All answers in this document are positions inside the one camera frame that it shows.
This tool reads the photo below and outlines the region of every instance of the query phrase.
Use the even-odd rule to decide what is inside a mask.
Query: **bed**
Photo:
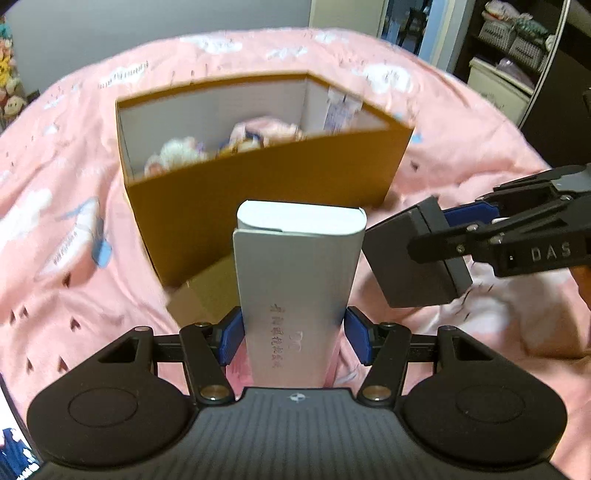
[[[429,195],[442,208],[547,168],[516,127],[452,76],[374,38],[340,30],[217,32],[161,40],[61,79],[0,137],[0,372],[23,416],[42,388],[136,325],[178,329],[125,200],[115,99],[229,73],[312,70],[415,125],[376,223]],[[568,271],[474,279],[444,306],[390,309],[364,257],[350,303],[415,333],[456,325],[554,388],[569,424],[553,462],[591,478],[590,312]],[[240,389],[246,352],[228,368]],[[182,388],[176,366],[161,376]],[[360,386],[342,338],[327,384]],[[428,372],[411,368],[406,389]]]

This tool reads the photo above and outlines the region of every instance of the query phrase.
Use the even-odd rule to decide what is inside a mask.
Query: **shelf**
[[[523,70],[527,75],[531,76],[534,79],[534,84],[538,82],[538,79],[540,78],[540,72],[538,72],[537,69],[533,69],[529,65],[526,65],[520,59],[515,58],[513,55],[509,54],[508,51],[505,51],[502,48],[497,47],[496,45],[488,43],[486,40],[482,40],[478,35],[471,35],[471,37],[475,40],[478,40],[478,42],[480,42],[482,45],[487,46],[489,49],[495,50],[497,53],[502,54],[508,59],[514,61],[521,70]]]

